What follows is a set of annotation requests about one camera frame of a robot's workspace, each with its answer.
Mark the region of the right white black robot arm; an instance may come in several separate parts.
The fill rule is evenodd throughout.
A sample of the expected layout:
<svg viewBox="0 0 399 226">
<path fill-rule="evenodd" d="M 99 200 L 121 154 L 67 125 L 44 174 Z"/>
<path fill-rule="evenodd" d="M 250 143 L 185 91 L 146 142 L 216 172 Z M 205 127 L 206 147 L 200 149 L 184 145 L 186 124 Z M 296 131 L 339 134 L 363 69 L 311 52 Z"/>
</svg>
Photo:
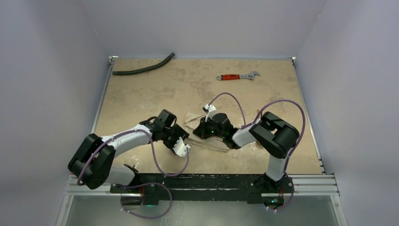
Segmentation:
<svg viewBox="0 0 399 226">
<path fill-rule="evenodd" d="M 294 126 L 271 112 L 266 112 L 255 124 L 244 129 L 234 127 L 225 113 L 216 113 L 211 118 L 202 117 L 193 134 L 202 140 L 220 138 L 229 149 L 258 142 L 270 154 L 263 177 L 265 188 L 271 192 L 282 187 L 288 153 L 300 137 Z"/>
</svg>

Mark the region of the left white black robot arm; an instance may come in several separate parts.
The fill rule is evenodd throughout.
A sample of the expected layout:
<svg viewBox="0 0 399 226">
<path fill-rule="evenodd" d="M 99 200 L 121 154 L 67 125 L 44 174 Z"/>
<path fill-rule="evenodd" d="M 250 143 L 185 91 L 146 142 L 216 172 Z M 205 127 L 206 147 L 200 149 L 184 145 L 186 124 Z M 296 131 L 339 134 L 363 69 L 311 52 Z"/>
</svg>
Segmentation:
<svg viewBox="0 0 399 226">
<path fill-rule="evenodd" d="M 114 167 L 114 159 L 143 145 L 150 145 L 154 152 L 157 141 L 178 157 L 189 159 L 191 146 L 185 142 L 189 133 L 176 120 L 173 113 L 163 109 L 158 116 L 121 133 L 103 137 L 89 134 L 68 163 L 68 170 L 77 177 L 79 186 L 97 189 L 102 184 L 115 184 L 130 193 L 136 192 L 140 188 L 139 172 L 127 164 Z"/>
</svg>

